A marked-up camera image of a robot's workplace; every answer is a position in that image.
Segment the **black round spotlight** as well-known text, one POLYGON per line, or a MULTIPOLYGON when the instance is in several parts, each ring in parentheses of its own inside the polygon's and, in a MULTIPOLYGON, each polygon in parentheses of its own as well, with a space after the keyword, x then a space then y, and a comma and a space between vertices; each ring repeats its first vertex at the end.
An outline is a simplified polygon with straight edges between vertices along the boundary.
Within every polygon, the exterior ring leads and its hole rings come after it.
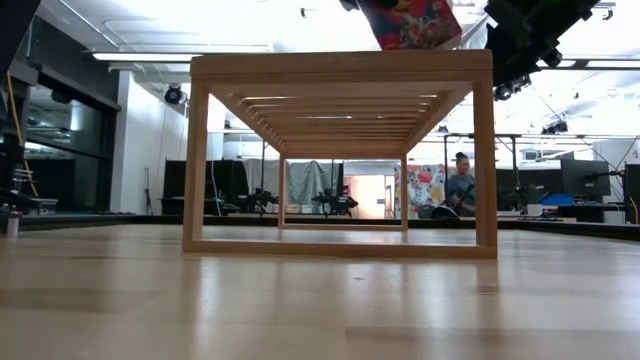
POLYGON ((171 105, 180 105, 184 102, 185 93, 179 83, 169 84, 164 94, 164 100, 171 105))

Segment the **wooden slatted shelf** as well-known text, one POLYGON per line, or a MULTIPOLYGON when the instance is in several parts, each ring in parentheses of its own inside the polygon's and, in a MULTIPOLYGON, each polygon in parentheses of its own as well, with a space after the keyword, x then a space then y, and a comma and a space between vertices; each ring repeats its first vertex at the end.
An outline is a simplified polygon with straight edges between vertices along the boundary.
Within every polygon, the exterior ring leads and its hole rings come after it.
POLYGON ((190 63, 182 248, 186 252, 359 258, 493 259, 498 254, 492 55, 487 50, 208 54, 190 63), (394 160, 465 98, 473 102, 477 185, 471 245, 355 243, 352 225, 290 224, 280 241, 203 235, 209 102, 219 100, 294 159, 394 160))

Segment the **grey cloth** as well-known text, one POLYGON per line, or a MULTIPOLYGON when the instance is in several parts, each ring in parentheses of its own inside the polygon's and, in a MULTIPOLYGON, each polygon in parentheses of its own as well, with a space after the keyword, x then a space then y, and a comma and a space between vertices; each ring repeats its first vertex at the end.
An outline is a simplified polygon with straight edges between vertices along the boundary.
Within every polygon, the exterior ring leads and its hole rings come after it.
POLYGON ((313 198, 328 189, 336 192, 343 175, 340 162, 288 161, 287 166, 288 202, 296 205, 318 207, 319 203, 313 198))

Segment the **black monitor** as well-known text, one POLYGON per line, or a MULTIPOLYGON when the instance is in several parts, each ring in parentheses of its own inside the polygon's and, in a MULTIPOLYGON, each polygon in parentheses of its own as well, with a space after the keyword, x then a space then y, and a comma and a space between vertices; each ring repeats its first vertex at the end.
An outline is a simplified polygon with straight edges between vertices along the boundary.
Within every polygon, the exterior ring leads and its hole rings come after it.
POLYGON ((604 161, 562 159, 563 190, 574 196, 611 194, 609 165, 604 161))

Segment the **red Froot Loops cereal box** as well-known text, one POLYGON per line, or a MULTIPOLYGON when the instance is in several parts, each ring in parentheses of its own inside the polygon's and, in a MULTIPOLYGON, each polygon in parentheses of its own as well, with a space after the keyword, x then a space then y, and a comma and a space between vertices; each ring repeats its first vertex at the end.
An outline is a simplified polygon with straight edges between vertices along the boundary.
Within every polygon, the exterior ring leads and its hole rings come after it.
POLYGON ((451 50, 462 28, 449 0, 356 0, 380 48, 451 50))

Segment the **black aluminium table frame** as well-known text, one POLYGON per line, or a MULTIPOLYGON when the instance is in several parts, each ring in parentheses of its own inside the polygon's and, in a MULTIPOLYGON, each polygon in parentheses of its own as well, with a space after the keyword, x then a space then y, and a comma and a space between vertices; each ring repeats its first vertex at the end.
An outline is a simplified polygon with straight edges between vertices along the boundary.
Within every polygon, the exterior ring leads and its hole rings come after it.
MULTIPOLYGON (((76 214, 76 215, 49 215, 49 216, 25 216, 20 219, 19 228, 24 231, 53 230, 64 228, 81 228, 110 225, 180 225, 182 218, 179 216, 147 216, 130 214, 76 214)), ((383 227, 392 230, 400 226, 398 220, 359 220, 339 217, 303 217, 286 219, 288 225, 319 225, 319 226, 353 226, 357 229, 366 226, 374 229, 383 227)), ((277 218, 274 216, 240 216, 240 217, 206 217, 206 226, 249 226, 249 227, 275 227, 277 218)), ((473 229, 473 219, 464 220, 411 220, 411 229, 473 229)), ((500 218, 498 220, 500 230, 523 230, 541 233, 555 233, 562 235, 576 235, 603 239, 625 240, 640 243, 640 225, 609 225, 603 223, 587 222, 563 222, 529 220, 525 218, 500 218)))

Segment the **long ceiling light strip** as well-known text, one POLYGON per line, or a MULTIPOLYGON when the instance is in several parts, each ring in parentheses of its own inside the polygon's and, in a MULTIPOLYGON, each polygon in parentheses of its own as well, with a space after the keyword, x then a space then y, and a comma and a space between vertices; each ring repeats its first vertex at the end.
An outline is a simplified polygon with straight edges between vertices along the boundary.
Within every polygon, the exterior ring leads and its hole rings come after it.
POLYGON ((96 52, 92 56, 107 62, 143 62, 143 63, 188 63, 198 54, 188 53, 140 53, 140 52, 96 52))

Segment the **person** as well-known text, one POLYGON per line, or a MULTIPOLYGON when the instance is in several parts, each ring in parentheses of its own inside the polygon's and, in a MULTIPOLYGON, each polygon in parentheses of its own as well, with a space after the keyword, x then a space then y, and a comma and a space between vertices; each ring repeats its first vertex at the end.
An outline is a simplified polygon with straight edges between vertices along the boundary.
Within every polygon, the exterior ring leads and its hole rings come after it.
POLYGON ((462 152, 456 154, 456 171, 448 179, 447 203, 461 217, 475 215, 475 178, 462 152))

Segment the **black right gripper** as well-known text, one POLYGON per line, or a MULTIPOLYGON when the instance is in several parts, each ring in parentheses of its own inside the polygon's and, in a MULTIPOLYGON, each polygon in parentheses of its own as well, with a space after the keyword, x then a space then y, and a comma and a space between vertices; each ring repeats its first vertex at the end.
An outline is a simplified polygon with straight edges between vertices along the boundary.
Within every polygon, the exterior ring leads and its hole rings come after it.
POLYGON ((485 48, 492 52, 493 85, 499 86, 539 70, 542 60, 556 67, 562 60, 554 30, 561 0, 488 0, 485 48))

